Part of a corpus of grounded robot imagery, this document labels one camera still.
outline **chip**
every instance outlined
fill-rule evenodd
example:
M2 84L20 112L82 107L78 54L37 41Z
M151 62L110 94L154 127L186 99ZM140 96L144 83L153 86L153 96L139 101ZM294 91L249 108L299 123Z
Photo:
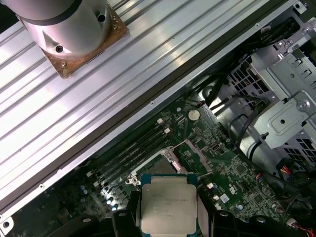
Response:
M260 202L262 202L263 197L261 197L261 195L257 195L257 196L255 196L254 199L255 199L256 203L260 203Z
M246 168L245 168L245 166L243 166L241 164L241 165L237 166L236 169L237 169L238 173L241 174L241 173L243 173L245 171Z

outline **screw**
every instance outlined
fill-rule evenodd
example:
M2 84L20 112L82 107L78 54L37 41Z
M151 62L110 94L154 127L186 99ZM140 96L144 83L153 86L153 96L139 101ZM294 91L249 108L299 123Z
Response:
M309 102L308 101L299 101L299 102L297 102L296 107L298 110L304 111L304 110L308 109Z
M220 214L221 216L228 217L228 213L225 212L225 211L221 211L219 214Z
M257 217L256 220L257 220L257 222L260 222L260 223L265 223L266 222L266 219L263 218L263 217Z
M288 49L293 44L293 41L289 40L285 43L284 47Z
M61 53L64 50L64 48L63 48L63 46L58 45L58 46L56 46L55 50L57 53Z
M82 220L82 222L90 222L91 221L91 218L84 218L83 220Z
M303 30L302 30L302 34L303 35L306 35L308 34L308 32L311 31L308 27L305 27Z

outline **cylindrical metal end effector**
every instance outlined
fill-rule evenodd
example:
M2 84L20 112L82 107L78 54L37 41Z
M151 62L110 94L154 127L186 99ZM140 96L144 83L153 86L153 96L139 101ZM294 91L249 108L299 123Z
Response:
M111 28L106 0L0 0L46 52L77 59L96 50Z

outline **mounting hole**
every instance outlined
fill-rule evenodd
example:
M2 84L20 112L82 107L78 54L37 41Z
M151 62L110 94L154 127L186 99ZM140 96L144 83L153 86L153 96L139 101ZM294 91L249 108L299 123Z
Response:
M55 50L57 53L61 53L62 51L64 51L64 48L63 48L63 46L58 45L58 46L56 46Z
M104 22L105 21L105 15L99 15L98 16L98 21L99 22Z
M8 228L10 226L10 223L9 222L4 222L4 224L3 224L3 227L5 227L5 228Z
M91 218L83 218L82 219L82 222L85 222L85 223L90 222L90 221L91 221Z

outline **bolt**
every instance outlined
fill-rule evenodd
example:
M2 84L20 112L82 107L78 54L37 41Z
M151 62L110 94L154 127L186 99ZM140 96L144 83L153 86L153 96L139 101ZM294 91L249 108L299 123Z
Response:
M293 44L293 41L289 40L285 43L284 47L288 49Z
M311 31L311 29L308 28L308 27L305 27L305 28L302 30L302 34L303 34L303 35L306 35L306 34L308 34L309 31Z
M219 214L223 217L228 217L228 213L225 211L221 211Z
M266 222L266 219L263 218L263 217L257 217L256 220L257 220L257 222L260 222L260 223L265 223Z
M298 110L304 111L304 110L308 109L309 102L308 101L299 101L299 102L297 102L296 107Z

